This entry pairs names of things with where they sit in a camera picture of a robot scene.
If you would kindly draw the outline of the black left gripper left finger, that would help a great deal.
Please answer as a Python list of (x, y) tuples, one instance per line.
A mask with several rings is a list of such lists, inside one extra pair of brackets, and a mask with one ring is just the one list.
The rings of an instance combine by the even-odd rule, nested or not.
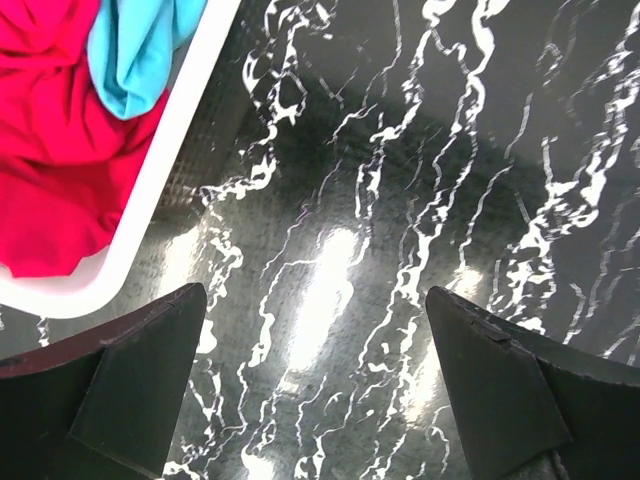
[(186, 284), (2, 359), (2, 478), (161, 478), (206, 306), (204, 286)]

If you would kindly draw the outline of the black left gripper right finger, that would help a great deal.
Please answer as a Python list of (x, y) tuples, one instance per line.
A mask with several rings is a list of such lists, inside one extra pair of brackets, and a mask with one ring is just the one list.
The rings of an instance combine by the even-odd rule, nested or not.
[(426, 310), (474, 479), (636, 479), (639, 371), (431, 288)]

